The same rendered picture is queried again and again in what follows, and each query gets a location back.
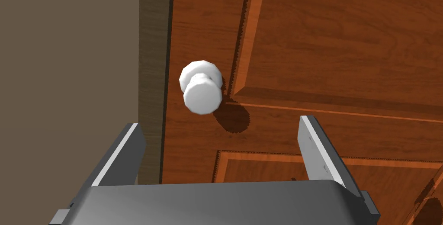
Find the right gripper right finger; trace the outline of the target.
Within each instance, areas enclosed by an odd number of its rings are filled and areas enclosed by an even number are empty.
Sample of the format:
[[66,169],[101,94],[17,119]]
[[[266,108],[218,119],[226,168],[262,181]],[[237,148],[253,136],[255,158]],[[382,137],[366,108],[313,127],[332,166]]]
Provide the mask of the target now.
[[362,197],[352,174],[314,116],[300,116],[297,141],[309,180],[332,180]]

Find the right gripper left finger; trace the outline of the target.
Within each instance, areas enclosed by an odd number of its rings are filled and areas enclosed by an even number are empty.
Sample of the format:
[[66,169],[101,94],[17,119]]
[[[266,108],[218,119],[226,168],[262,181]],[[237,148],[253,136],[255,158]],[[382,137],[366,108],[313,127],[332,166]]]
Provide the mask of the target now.
[[104,157],[91,186],[135,185],[146,140],[139,123],[129,123],[110,148],[110,155]]

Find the white round door knob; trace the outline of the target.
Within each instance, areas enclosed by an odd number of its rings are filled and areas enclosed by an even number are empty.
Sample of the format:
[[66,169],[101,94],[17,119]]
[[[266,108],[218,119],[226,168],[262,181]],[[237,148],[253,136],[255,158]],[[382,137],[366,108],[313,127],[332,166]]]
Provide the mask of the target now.
[[179,77],[185,106],[190,112],[207,115],[215,112],[223,96],[222,74],[215,64],[193,61],[183,68]]

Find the brown wooden door leaf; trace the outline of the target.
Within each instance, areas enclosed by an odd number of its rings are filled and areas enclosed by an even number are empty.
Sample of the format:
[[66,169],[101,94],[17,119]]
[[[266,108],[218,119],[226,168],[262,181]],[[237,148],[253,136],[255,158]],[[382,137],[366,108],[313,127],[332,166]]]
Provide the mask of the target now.
[[[189,111],[179,77],[220,70]],[[443,0],[173,0],[162,183],[306,180],[313,115],[379,225],[443,225]]]

